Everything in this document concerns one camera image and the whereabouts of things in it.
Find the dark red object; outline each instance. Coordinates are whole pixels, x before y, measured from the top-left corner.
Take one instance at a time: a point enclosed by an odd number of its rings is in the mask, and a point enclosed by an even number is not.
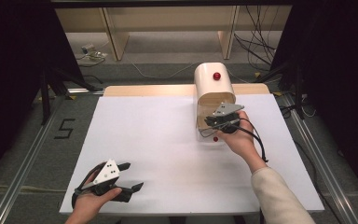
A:
[[[220,77],[221,77],[221,75],[220,75],[220,73],[213,73],[213,79],[214,80],[219,80],[220,79]]]

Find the table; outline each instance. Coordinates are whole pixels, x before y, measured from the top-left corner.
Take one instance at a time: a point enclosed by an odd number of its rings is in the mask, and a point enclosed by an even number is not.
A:
[[[324,210],[268,88],[264,84],[233,87],[237,103],[245,105],[263,139],[268,165],[282,174],[307,210]],[[60,212],[72,212],[73,189],[108,157],[131,163],[121,173],[120,186],[145,184],[129,203],[107,203],[100,211],[103,214],[178,217],[258,212],[245,162],[224,143],[195,140],[193,90],[194,85],[107,88],[94,112]]]

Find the red knob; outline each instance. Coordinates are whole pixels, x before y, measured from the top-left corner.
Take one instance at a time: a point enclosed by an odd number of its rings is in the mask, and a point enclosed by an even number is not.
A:
[[[221,76],[220,76],[220,73],[213,73],[213,79],[214,79],[214,80],[217,81],[217,80],[220,79],[220,77],[221,77]]]

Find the sleeve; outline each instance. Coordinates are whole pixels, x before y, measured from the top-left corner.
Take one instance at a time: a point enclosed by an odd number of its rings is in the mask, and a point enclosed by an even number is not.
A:
[[[283,178],[266,167],[252,175],[252,187],[268,224],[315,223]]]

